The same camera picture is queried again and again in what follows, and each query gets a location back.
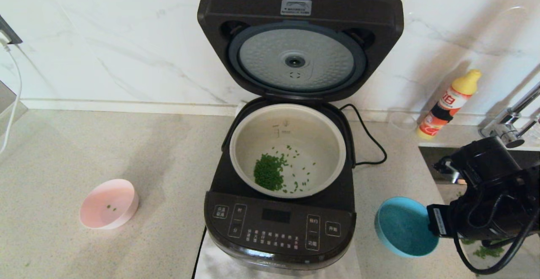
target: control panel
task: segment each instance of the control panel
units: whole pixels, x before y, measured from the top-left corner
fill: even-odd
[[[207,193],[205,208],[210,233],[218,233],[232,248],[296,256],[301,262],[302,256],[322,260],[324,254],[345,250],[356,219],[355,213],[343,210],[219,192]]]

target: white countertop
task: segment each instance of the white countertop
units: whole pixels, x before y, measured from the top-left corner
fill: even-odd
[[[0,155],[0,278],[190,278],[204,230],[203,205],[232,117],[28,111]],[[424,258],[402,258],[378,241],[374,215],[405,196],[442,198],[413,132],[367,123],[388,152],[382,165],[354,169],[355,246],[365,279],[475,278],[453,242]],[[358,160],[382,154],[351,122]],[[462,146],[474,127],[449,125],[429,146]],[[91,230],[79,206],[95,186],[128,179],[139,210],[123,227]]]

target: wall outlet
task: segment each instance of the wall outlet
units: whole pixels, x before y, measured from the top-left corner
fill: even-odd
[[[11,38],[10,44],[20,44],[23,42],[23,40],[13,31],[13,29],[4,21],[2,18],[2,15],[0,15],[0,30],[3,30],[4,33],[6,33],[9,38]]]

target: rice cooker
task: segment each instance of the rice cooker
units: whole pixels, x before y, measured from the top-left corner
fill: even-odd
[[[197,19],[232,78],[261,96],[224,139],[205,197],[208,233],[247,263],[334,263],[357,214],[351,129],[329,102],[355,93],[393,48],[403,32],[401,1],[200,0]],[[278,190],[255,183],[263,155],[285,160]]]

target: blue bowl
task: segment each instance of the blue bowl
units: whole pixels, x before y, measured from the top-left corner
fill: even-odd
[[[394,197],[386,200],[375,216],[380,241],[403,257],[422,257],[437,247],[438,237],[428,229],[428,210],[415,200]]]

